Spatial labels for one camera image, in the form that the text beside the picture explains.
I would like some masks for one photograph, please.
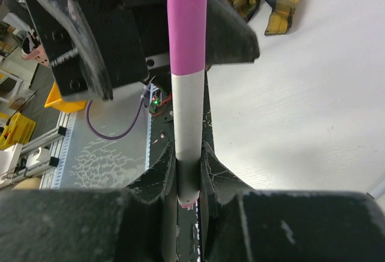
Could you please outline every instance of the yellow bin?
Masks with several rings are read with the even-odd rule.
[[[65,113],[73,113],[74,111],[82,110],[83,108],[85,108],[86,104],[87,104],[87,101],[75,101],[75,102],[63,101],[61,99],[58,85],[54,83],[44,107],[53,107]]]
[[[25,145],[34,132],[36,123],[23,116],[21,113],[16,113],[12,118],[9,126],[6,126],[0,137],[0,149],[7,149],[16,143]]]

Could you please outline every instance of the pink basket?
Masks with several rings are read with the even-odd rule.
[[[49,61],[47,59],[43,45],[39,45],[30,54],[26,54],[26,55],[23,54],[22,58],[24,60],[35,60],[35,61],[39,62],[40,64],[49,67]]]

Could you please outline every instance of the marker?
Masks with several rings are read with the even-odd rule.
[[[178,201],[199,197],[207,0],[167,0]]]

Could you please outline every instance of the white table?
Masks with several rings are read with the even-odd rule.
[[[257,189],[367,192],[385,174],[385,0],[301,0],[261,57],[213,67],[218,158]],[[385,198],[379,200],[385,208]]]

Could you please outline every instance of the purple cable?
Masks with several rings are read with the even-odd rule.
[[[122,134],[119,134],[118,136],[114,136],[114,137],[109,137],[109,136],[105,136],[104,134],[101,134],[100,132],[98,132],[91,124],[90,122],[90,108],[91,108],[91,104],[92,104],[92,101],[88,101],[87,102],[87,106],[85,108],[85,120],[87,121],[87,125],[89,127],[89,129],[98,137],[102,138],[102,139],[105,139],[105,140],[118,140],[118,139],[121,139],[122,137],[125,137],[131,130],[132,128],[134,127],[134,125],[136,124],[137,120],[138,120],[138,117],[139,117],[139,114],[140,114],[140,110],[142,109],[142,106],[143,106],[143,102],[144,102],[144,94],[146,93],[146,91],[150,90],[150,86],[151,86],[151,81],[149,83],[149,85],[144,89],[144,92],[140,98],[140,102],[139,102],[139,107],[138,107],[138,110],[137,110],[137,113],[134,117],[134,120],[132,121],[131,125],[129,126],[129,128],[123,132]]]

